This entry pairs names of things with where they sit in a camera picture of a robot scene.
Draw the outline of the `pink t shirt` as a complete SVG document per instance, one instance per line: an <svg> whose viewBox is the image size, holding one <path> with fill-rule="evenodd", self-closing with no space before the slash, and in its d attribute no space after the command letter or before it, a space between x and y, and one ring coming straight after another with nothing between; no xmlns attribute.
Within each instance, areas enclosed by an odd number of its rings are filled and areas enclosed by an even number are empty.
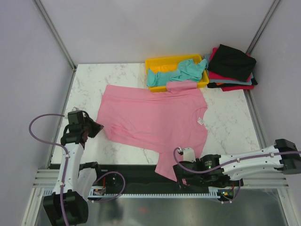
<svg viewBox="0 0 301 226"><path fill-rule="evenodd" d="M203 118L207 104L192 81L169 82L165 92L107 85L97 114L110 141L159 154L155 172L176 180L177 147L190 147L199 157L206 143Z"/></svg>

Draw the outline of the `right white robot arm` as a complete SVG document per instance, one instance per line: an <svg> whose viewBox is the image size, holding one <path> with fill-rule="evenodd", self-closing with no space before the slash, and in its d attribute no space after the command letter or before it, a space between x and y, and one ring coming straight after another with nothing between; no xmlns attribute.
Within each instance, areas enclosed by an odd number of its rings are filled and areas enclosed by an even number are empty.
<svg viewBox="0 0 301 226"><path fill-rule="evenodd" d="M301 172L301 153L295 143L275 140L274 145L242 154L208 154L194 161L176 161L173 166L181 189L193 187L242 186L247 176L280 171L285 175Z"/></svg>

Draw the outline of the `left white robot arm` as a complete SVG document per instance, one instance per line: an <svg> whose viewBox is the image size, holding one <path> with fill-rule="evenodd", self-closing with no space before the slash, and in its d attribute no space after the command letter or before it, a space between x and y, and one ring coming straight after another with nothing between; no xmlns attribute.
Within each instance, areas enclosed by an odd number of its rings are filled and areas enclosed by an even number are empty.
<svg viewBox="0 0 301 226"><path fill-rule="evenodd" d="M52 194L43 200L44 210L53 226L86 223L90 189L103 181L103 173L96 169L96 162L80 164L85 143L88 138L94 138L103 125L93 121L85 111L72 111L67 116L68 124L60 139L63 155L58 181Z"/></svg>

